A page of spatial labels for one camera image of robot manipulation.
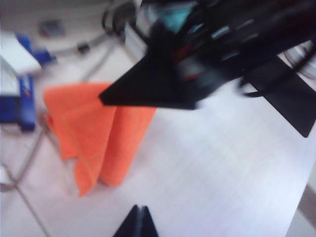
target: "white table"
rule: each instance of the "white table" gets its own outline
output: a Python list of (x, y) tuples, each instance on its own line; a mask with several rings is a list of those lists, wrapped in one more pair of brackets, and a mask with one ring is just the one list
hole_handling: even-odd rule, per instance
[[(86, 27), (59, 45), (99, 31)], [(38, 114), (45, 111), (45, 87), (78, 81), (107, 47), (38, 75)], [(133, 64), (119, 46), (91, 81), (114, 81)], [(53, 237), (110, 237), (134, 204), (149, 207), (161, 237), (283, 237), (316, 159), (316, 128), (303, 138), (264, 98), (238, 95), (236, 84), (227, 83), (195, 111), (158, 109), (118, 187), (97, 183), (77, 197), (71, 161), (60, 160), (49, 132), (20, 188)], [(14, 173), (33, 135), (1, 136), (1, 161)], [(1, 194), (1, 234), (43, 236), (16, 191)]]

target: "orange microfiber cloth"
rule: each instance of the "orange microfiber cloth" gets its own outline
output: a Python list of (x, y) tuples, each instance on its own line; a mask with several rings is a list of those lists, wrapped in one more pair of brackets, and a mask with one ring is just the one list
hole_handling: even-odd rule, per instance
[(108, 83), (52, 87), (44, 92), (46, 121), (56, 134), (62, 159), (78, 157), (75, 180), (80, 196), (100, 177), (120, 184), (156, 108), (104, 106), (98, 95)]

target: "black triangular tip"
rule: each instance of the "black triangular tip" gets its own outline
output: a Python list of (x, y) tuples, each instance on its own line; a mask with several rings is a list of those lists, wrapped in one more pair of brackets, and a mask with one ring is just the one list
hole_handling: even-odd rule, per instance
[(138, 206), (134, 205), (113, 237), (133, 236), (133, 233), (135, 232), (137, 212)]
[(148, 207), (134, 205), (113, 237), (158, 237)]
[(99, 95), (104, 105), (195, 109), (186, 101), (170, 63), (147, 54), (126, 74)]
[(149, 212), (148, 207), (144, 206), (142, 210), (143, 210), (144, 216), (143, 216), (143, 227), (141, 231), (141, 236), (142, 237), (158, 237), (158, 233), (155, 228), (155, 224)]

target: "blue object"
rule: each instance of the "blue object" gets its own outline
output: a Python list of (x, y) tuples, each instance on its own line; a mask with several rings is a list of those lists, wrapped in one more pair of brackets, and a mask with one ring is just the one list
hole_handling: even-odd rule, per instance
[(33, 78), (31, 75), (19, 77), (20, 81), (20, 126), (22, 131), (33, 131), (36, 124)]
[(47, 49), (38, 49), (33, 50), (31, 40), (27, 35), (24, 34), (16, 34), (16, 38), (18, 39), (19, 43), (30, 53), (32, 56), (39, 62), (41, 66), (55, 61), (56, 57), (50, 55)]
[(26, 75), (18, 80), (20, 96), (0, 96), (0, 123), (17, 123), (22, 131), (34, 131), (36, 112), (33, 78)]

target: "red component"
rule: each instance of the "red component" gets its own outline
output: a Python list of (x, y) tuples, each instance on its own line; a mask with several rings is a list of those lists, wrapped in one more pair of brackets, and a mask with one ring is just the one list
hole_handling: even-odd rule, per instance
[(180, 62), (184, 58), (186, 58), (191, 53), (191, 46), (189, 44), (183, 46), (182, 48), (175, 51), (171, 58), (174, 63)]

